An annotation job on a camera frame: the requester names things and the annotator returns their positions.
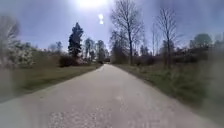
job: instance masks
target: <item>blue sky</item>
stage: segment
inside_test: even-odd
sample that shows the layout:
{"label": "blue sky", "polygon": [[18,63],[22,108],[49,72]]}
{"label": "blue sky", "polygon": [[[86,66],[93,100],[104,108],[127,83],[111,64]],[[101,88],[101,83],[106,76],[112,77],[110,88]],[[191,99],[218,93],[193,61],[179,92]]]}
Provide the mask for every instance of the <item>blue sky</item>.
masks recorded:
{"label": "blue sky", "polygon": [[[16,17],[20,23],[20,36],[40,48],[61,41],[67,50],[68,37],[76,22],[84,29],[84,37],[108,43],[110,8],[112,0],[1,0],[0,12]],[[151,26],[157,13],[156,1],[135,0],[142,10],[147,40],[151,40]],[[198,33],[208,33],[213,38],[224,31],[223,0],[169,0],[177,10],[178,33],[183,36],[180,46],[186,45]],[[103,14],[104,24],[99,24],[98,15]]]}

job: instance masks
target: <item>tree trunk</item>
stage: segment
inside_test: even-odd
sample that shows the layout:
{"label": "tree trunk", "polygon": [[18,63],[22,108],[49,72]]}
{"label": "tree trunk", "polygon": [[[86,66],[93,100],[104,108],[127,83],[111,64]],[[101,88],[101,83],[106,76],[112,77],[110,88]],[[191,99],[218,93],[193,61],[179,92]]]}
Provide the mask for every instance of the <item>tree trunk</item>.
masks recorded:
{"label": "tree trunk", "polygon": [[167,54],[168,54],[168,58],[167,58],[167,67],[168,69],[171,69],[171,48],[170,48],[170,40],[168,39],[167,41]]}
{"label": "tree trunk", "polygon": [[129,56],[130,56],[130,64],[132,65],[133,64],[133,48],[132,48],[132,40],[131,40],[131,32],[128,31],[128,40],[129,40],[129,45],[130,45],[130,53],[129,53]]}

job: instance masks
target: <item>sun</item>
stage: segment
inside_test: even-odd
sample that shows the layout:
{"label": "sun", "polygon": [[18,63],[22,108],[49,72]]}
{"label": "sun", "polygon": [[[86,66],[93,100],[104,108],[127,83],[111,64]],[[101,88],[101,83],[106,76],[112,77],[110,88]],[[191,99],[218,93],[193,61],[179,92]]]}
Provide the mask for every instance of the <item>sun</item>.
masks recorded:
{"label": "sun", "polygon": [[82,9],[94,9],[105,6],[108,0],[75,0],[76,5]]}
{"label": "sun", "polygon": [[104,24],[104,21],[103,21],[103,14],[99,14],[98,15],[98,18],[100,20],[100,24]]}

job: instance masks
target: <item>bush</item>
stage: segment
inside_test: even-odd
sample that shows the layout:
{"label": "bush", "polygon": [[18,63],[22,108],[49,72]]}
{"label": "bush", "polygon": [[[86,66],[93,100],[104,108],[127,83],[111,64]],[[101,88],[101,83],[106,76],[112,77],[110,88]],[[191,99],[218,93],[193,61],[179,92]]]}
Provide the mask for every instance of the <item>bush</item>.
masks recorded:
{"label": "bush", "polygon": [[103,64],[103,61],[99,60],[98,63],[99,63],[99,64]]}
{"label": "bush", "polygon": [[185,54],[173,57],[174,63],[196,63],[198,62],[198,57],[195,54]]}
{"label": "bush", "polygon": [[105,61],[106,63],[110,63],[110,58],[105,58],[104,61]]}
{"label": "bush", "polygon": [[87,65],[91,65],[92,60],[91,58],[84,58],[84,59],[79,59],[79,65],[83,65],[83,66],[87,66]]}
{"label": "bush", "polygon": [[114,54],[111,57],[112,64],[126,64],[128,63],[128,56],[124,53]]}
{"label": "bush", "polygon": [[56,68],[59,66],[60,55],[49,51],[33,51],[33,68]]}
{"label": "bush", "polygon": [[76,60],[68,55],[61,56],[59,59],[59,66],[60,67],[70,67],[70,66],[76,66],[78,63]]}
{"label": "bush", "polygon": [[151,55],[143,55],[136,60],[137,60],[136,64],[138,66],[140,66],[140,65],[152,65],[152,64],[155,63],[155,57],[153,57]]}

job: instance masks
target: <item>asphalt road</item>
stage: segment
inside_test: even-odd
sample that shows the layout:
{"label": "asphalt road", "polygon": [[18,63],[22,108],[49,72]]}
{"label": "asphalt road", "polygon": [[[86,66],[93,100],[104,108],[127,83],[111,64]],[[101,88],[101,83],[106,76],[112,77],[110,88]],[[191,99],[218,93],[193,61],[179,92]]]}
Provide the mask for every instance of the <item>asphalt road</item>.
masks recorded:
{"label": "asphalt road", "polygon": [[0,104],[1,128],[216,128],[110,65]]}

